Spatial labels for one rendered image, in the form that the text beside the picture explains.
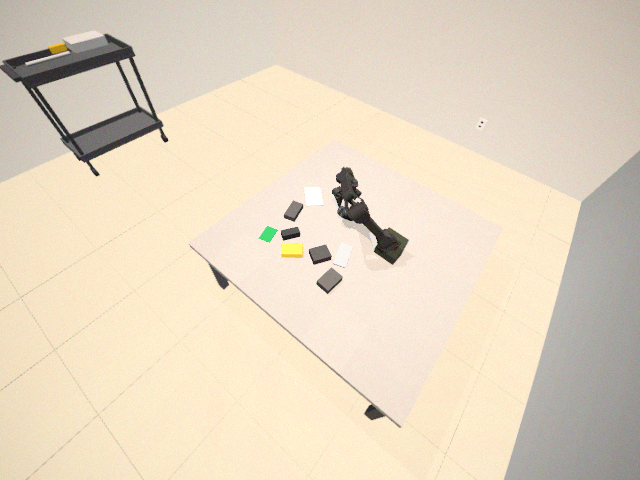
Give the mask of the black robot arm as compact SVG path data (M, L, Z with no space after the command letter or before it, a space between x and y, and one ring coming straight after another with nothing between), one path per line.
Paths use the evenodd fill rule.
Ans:
M401 242L397 240L396 236L390 233L386 228L381 227L370 217L369 208L365 201L360 198L362 192L358 190L358 181L355 178L353 171L350 167L342 167L341 172L336 174L336 181L341 184L342 198L344 199L344 209L349 218L358 224L363 224L377 240L378 247L383 250L384 253L389 251L396 251ZM357 191L356 193L354 191ZM348 210L348 200L351 198L359 198L360 203Z

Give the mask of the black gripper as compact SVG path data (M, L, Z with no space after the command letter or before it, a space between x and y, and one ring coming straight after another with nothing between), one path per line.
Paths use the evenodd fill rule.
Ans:
M334 197L335 197L335 199L336 199L336 201L337 201L338 207L340 207L340 206L341 206L341 203L342 203L342 200L343 200L343 198L342 198L342 189L341 189L341 187L340 187L340 186L338 186L338 187L334 188L334 189L332 190L332 194L334 195ZM348 210L349 210L349 209L351 209L352 207L354 207L355 205L357 205L357 204L359 203L359 202L354 202L354 201L353 201L353 199L354 199L354 198L355 198L355 197L353 197L353 198L351 198L350 200L348 200L348 202L351 204L351 206L348 208Z

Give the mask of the flat green rectangular card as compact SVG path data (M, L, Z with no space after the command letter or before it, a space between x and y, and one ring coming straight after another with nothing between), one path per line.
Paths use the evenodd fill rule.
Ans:
M278 230L267 226L258 239L269 242L272 240Z

